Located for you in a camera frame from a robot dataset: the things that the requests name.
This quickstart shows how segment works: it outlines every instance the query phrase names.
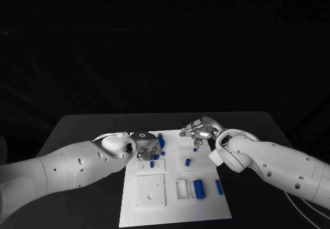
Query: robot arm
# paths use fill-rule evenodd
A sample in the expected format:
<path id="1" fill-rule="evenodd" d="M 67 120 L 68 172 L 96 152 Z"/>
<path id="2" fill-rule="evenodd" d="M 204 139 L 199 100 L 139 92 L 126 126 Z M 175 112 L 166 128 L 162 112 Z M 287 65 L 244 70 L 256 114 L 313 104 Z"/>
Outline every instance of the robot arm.
<path id="1" fill-rule="evenodd" d="M 138 149 L 130 135 L 116 133 L 0 166 L 0 223 L 34 200 L 86 187 L 123 170 Z"/>
<path id="2" fill-rule="evenodd" d="M 261 142 L 243 130 L 225 129 L 208 117 L 187 126 L 181 136 L 192 136 L 195 145 L 201 145 L 199 139 L 214 138 L 217 149 L 210 157 L 217 166 L 225 163 L 238 173 L 250 167 L 266 182 L 330 209 L 330 165 L 318 158 L 273 142 Z"/>

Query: blue cylinder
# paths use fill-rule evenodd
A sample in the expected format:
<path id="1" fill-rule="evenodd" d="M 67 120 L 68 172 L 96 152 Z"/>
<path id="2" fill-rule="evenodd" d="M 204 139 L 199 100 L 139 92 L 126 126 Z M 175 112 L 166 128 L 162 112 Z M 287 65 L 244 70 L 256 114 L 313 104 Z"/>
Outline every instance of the blue cylinder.
<path id="1" fill-rule="evenodd" d="M 217 187 L 218 187 L 218 192 L 220 192 L 220 195 L 224 195 L 221 181 L 220 181 L 220 180 L 217 180 L 217 181 L 215 181 L 215 183 L 217 183 Z"/>
<path id="2" fill-rule="evenodd" d="M 187 159 L 187 166 L 189 166 L 191 165 L 191 159 L 188 158 Z"/>
<path id="3" fill-rule="evenodd" d="M 204 199 L 205 198 L 205 188 L 204 188 L 204 183 L 202 180 L 195 181 L 195 193 L 197 193 L 197 198 Z"/>

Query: black background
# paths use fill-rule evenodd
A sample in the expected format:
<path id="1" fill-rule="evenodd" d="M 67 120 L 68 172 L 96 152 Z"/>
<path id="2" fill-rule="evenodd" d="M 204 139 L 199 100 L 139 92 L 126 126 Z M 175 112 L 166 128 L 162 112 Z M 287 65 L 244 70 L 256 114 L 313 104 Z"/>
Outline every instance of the black background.
<path id="1" fill-rule="evenodd" d="M 330 162 L 326 1 L 0 8 L 8 163 L 37 157 L 64 115 L 225 111 L 269 112 L 293 146 Z"/>

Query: robotic hand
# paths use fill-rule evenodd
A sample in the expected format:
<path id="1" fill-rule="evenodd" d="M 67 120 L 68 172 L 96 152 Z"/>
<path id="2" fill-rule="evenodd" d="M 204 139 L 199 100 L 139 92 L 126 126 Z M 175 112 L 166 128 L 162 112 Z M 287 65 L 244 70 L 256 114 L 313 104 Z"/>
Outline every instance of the robotic hand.
<path id="1" fill-rule="evenodd" d="M 215 139 L 210 158 L 241 172 L 251 168 L 282 190 L 330 209 L 330 165 L 313 156 L 273 142 L 261 142 L 248 132 L 227 129 L 210 117 L 191 123 L 181 136 L 191 136 L 199 148 L 202 139 Z"/>
<path id="2" fill-rule="evenodd" d="M 106 134 L 42 157 L 0 166 L 0 224 L 34 200 L 93 184 L 122 171 L 136 154 L 149 161 L 163 146 L 162 134 Z"/>

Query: table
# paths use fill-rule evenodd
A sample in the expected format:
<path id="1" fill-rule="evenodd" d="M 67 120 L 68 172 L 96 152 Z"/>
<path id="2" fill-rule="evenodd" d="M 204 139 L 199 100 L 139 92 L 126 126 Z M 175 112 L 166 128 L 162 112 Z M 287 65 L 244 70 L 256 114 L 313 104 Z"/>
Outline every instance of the table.
<path id="1" fill-rule="evenodd" d="M 181 129 L 210 116 L 227 128 L 251 132 L 261 141 L 292 147 L 282 129 L 266 112 L 81 114 L 67 115 L 48 138 L 40 156 L 61 147 L 93 140 L 104 133 Z M 236 173 L 225 164 L 218 167 L 233 219 L 188 222 L 145 228 L 313 228 L 299 214 L 285 192 L 247 169 Z M 25 205 L 0 225 L 4 228 L 119 228 L 126 169 L 90 186 L 54 193 Z"/>

